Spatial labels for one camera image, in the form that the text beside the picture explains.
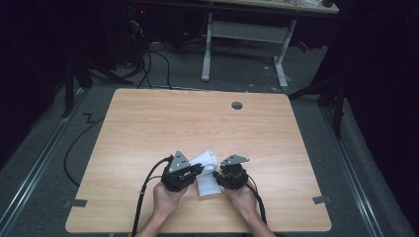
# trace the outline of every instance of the wire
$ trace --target wire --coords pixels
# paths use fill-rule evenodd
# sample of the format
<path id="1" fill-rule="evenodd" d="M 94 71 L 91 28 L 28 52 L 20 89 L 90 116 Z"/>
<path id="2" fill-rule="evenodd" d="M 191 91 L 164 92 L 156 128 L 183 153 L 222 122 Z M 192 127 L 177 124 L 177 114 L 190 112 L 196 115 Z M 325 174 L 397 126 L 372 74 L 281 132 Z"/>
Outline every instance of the wire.
<path id="1" fill-rule="evenodd" d="M 259 202 L 259 209 L 261 211 L 262 221 L 266 225 L 268 225 L 268 222 L 266 221 L 265 205 L 262 202 L 262 198 L 259 196 L 258 192 L 255 189 L 253 189 L 253 187 L 251 187 L 249 184 L 244 184 L 244 185 L 247 186 L 247 188 L 249 188 L 253 192 L 253 195 L 255 196 L 256 200 Z"/>
<path id="2" fill-rule="evenodd" d="M 203 25 L 201 26 L 201 30 L 200 30 L 200 32 L 197 34 L 197 36 L 195 37 L 195 38 L 193 38 L 193 39 L 191 39 L 191 40 L 189 40 L 189 41 L 185 41 L 184 43 L 189 43 L 189 42 L 195 42 L 195 41 L 199 41 L 199 40 L 203 40 L 203 39 L 205 39 L 206 37 L 203 37 L 203 38 L 201 38 L 201 39 L 198 39 L 198 37 L 200 37 L 201 36 L 201 34 L 203 33 L 203 31 L 204 31 L 204 27 L 206 26 L 206 22 L 207 22 L 207 17 L 208 17 L 208 13 L 206 13 L 206 15 L 204 16 L 204 22 L 203 22 Z"/>
<path id="3" fill-rule="evenodd" d="M 67 176 L 67 178 L 71 181 L 71 183 L 73 183 L 75 186 L 80 187 L 80 184 L 77 183 L 70 175 L 70 173 L 68 172 L 67 169 L 67 160 L 68 160 L 68 154 L 70 153 L 71 149 L 73 148 L 73 146 L 77 143 L 77 141 L 87 132 L 90 130 L 90 128 L 92 128 L 94 125 L 98 124 L 99 122 L 103 121 L 105 119 L 105 117 L 100 118 L 99 120 L 96 120 L 94 123 L 92 123 L 89 127 L 87 127 L 86 129 L 84 129 L 84 131 L 82 133 L 80 133 L 79 136 L 77 136 L 77 138 L 71 143 L 71 145 L 68 147 L 67 152 L 65 152 L 65 156 L 64 156 L 64 172 L 65 175 Z"/>
<path id="4" fill-rule="evenodd" d="M 146 70 L 146 71 L 144 70 L 145 71 L 145 75 L 139 81 L 138 85 L 136 86 L 136 89 L 138 89 L 141 86 L 142 82 L 144 82 L 144 79 L 147 78 L 147 75 L 148 75 L 148 73 L 151 70 L 151 55 L 150 55 L 150 51 L 147 52 L 147 55 L 148 55 L 148 61 L 149 61 L 150 64 L 148 65 L 148 70 Z"/>
<path id="5" fill-rule="evenodd" d="M 251 176 L 249 176 L 249 175 L 247 175 L 249 178 L 250 178 L 250 180 L 252 181 L 252 183 L 253 183 L 253 186 L 255 187 L 255 190 L 256 190 L 256 192 L 258 192 L 258 187 L 256 186 L 256 183 L 255 183 L 255 181 L 253 180 L 253 178 L 251 177 Z"/>
<path id="6" fill-rule="evenodd" d="M 161 57 L 163 57 L 163 59 L 166 61 L 167 64 L 167 77 L 166 77 L 166 81 L 167 81 L 167 85 L 169 86 L 169 89 L 172 90 L 172 86 L 170 85 L 170 64 L 169 64 L 169 60 L 167 59 L 167 57 L 165 57 L 163 54 L 156 52 L 156 51 L 149 51 L 151 53 L 155 53 Z"/>
<path id="7" fill-rule="evenodd" d="M 141 188 L 141 192 L 139 193 L 139 198 L 138 198 L 138 203 L 136 204 L 136 212 L 135 212 L 135 219 L 133 222 L 133 226 L 132 226 L 132 236 L 134 236 L 136 234 L 136 229 L 138 228 L 138 220 L 139 220 L 139 215 L 141 214 L 141 207 L 142 207 L 142 201 L 144 200 L 144 195 L 145 195 L 145 190 L 147 189 L 147 183 L 152 180 L 157 178 L 158 176 L 154 176 L 152 178 L 151 175 L 153 174 L 154 170 L 157 169 L 157 167 L 162 164 L 163 162 L 169 162 L 171 159 L 171 157 L 166 157 L 162 160 L 160 160 L 159 162 L 157 162 L 157 164 L 154 165 L 154 167 L 150 170 L 150 172 L 147 175 L 147 178 L 144 181 L 144 184 L 142 185 Z"/>

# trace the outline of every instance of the table top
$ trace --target table top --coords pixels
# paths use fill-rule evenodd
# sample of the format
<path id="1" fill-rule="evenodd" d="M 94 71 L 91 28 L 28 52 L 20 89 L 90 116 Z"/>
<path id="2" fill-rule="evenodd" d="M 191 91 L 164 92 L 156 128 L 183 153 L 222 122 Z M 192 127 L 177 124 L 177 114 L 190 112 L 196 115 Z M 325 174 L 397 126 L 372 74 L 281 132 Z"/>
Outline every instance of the table top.
<path id="1" fill-rule="evenodd" d="M 278 8 L 278 9 L 286 9 L 286 10 L 296 10 L 296 11 L 304 11 L 304 12 L 317 12 L 317 13 L 331 13 L 337 14 L 339 13 L 339 9 L 336 4 L 333 4 L 332 7 L 327 8 L 323 6 L 320 0 L 309 0 L 310 2 L 317 3 L 316 7 L 308 7 L 304 4 L 291 4 L 289 0 L 209 0 L 212 2 L 219 2 L 219 3 L 232 3 L 232 4 L 239 4 L 239 5 L 249 5 L 249 6 L 258 6 L 258 7 L 268 7 L 268 8 Z"/>
<path id="2" fill-rule="evenodd" d="M 241 110 L 231 104 L 240 102 Z M 328 231 L 331 222 L 293 109 L 286 95 L 210 91 L 116 91 L 66 222 L 72 233 L 128 233 L 138 192 L 151 168 L 176 150 L 192 159 L 210 149 L 220 162 L 231 154 L 255 180 L 269 227 Z M 161 165 L 154 175 L 161 175 Z M 149 182 L 140 224 L 152 212 Z M 227 197 L 199 197 L 197 184 L 183 196 L 162 233 L 249 232 Z"/>

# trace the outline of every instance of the metal bar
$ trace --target metal bar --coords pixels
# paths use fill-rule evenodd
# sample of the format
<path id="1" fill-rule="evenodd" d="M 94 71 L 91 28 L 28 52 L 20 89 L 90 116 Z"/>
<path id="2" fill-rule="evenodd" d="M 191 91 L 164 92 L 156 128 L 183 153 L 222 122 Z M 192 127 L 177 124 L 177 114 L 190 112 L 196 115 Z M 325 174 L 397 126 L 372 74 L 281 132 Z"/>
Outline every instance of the metal bar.
<path id="1" fill-rule="evenodd" d="M 59 138 L 62 136 L 68 123 L 70 122 L 71 118 L 74 116 L 75 111 L 77 111 L 78 106 L 86 98 L 86 96 L 87 96 L 86 90 L 79 89 L 77 91 L 76 97 L 78 100 L 76 101 L 74 105 L 74 109 L 70 112 L 68 117 L 61 119 L 61 122 L 59 123 L 55 131 L 53 132 L 52 136 L 49 138 L 48 142 L 46 143 L 46 146 L 42 150 L 34 167 L 28 174 L 25 181 L 21 184 L 15 197 L 9 204 L 9 207 L 7 208 L 7 210 L 4 212 L 3 216 L 1 217 L 0 237 L 8 236 L 15 221 L 18 219 L 19 214 L 21 213 L 22 209 L 25 207 L 26 202 L 28 201 L 35 187 L 37 186 L 38 181 L 40 180 L 47 165 L 49 164 L 49 161 L 52 158 L 51 157 L 52 151 L 54 150 Z"/>
<path id="2" fill-rule="evenodd" d="M 349 187 L 352 190 L 352 194 L 354 195 L 355 202 L 358 205 L 358 209 L 360 210 L 361 216 L 364 219 L 364 222 L 367 226 L 367 229 L 370 233 L 370 236 L 373 237 L 382 237 L 381 228 L 379 227 L 378 221 L 370 204 L 370 200 L 368 199 L 364 189 L 358 179 L 358 176 L 352 166 L 351 160 L 349 159 L 349 155 L 345 150 L 345 146 L 341 139 L 338 139 L 336 133 L 333 129 L 333 119 L 330 115 L 329 111 L 325 108 L 320 108 L 320 112 L 324 118 L 324 120 L 328 123 L 328 130 L 330 134 L 332 134 L 335 144 L 339 150 L 340 157 L 341 157 L 341 165 L 343 168 L 343 173 L 347 178 Z"/>

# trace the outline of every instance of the hand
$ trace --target hand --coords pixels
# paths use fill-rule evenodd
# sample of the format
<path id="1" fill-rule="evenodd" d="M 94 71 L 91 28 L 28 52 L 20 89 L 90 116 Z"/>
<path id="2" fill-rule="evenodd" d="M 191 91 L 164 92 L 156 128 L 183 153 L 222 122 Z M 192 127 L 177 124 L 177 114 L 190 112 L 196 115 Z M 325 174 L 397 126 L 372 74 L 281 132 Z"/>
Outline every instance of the hand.
<path id="1" fill-rule="evenodd" d="M 254 189 L 253 184 L 248 183 L 248 185 Z M 257 213 L 255 195 L 247 186 L 243 186 L 240 190 L 224 189 L 224 192 L 234 209 L 242 216 Z"/>
<path id="2" fill-rule="evenodd" d="M 234 209 L 241 215 L 255 237 L 276 237 L 271 229 L 262 221 L 261 216 L 256 210 L 256 197 L 247 186 L 240 190 L 224 189 L 230 198 Z"/>
<path id="3" fill-rule="evenodd" d="M 163 183 L 159 182 L 153 191 L 154 195 L 154 213 L 160 216 L 169 217 L 178 207 L 182 195 L 188 190 L 188 187 L 178 193 L 170 192 Z"/>
<path id="4" fill-rule="evenodd" d="M 160 228 L 164 225 L 169 216 L 175 212 L 182 195 L 188 188 L 184 188 L 178 193 L 170 192 L 163 183 L 159 182 L 153 191 L 154 210 L 135 237 L 157 236 Z"/>

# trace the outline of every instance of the white table leg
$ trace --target white table leg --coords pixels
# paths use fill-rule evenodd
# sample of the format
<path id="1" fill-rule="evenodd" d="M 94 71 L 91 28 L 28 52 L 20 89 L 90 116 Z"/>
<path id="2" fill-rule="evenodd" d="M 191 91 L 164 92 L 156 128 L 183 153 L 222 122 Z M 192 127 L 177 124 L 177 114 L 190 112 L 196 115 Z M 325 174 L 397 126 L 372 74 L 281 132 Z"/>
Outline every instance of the white table leg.
<path id="1" fill-rule="evenodd" d="M 283 60 L 286 55 L 287 48 L 290 44 L 291 37 L 293 36 L 293 29 L 295 28 L 296 20 L 291 21 L 290 26 L 286 33 L 286 38 L 283 43 L 283 48 L 281 49 L 280 55 L 274 57 L 275 68 L 277 69 L 278 80 L 280 81 L 281 89 L 287 90 L 288 83 L 287 78 L 283 69 Z"/>
<path id="2" fill-rule="evenodd" d="M 212 13 L 209 13 L 209 22 L 207 25 L 207 47 L 204 55 L 203 77 L 202 80 L 208 82 L 210 80 L 210 39 L 212 35 Z"/>

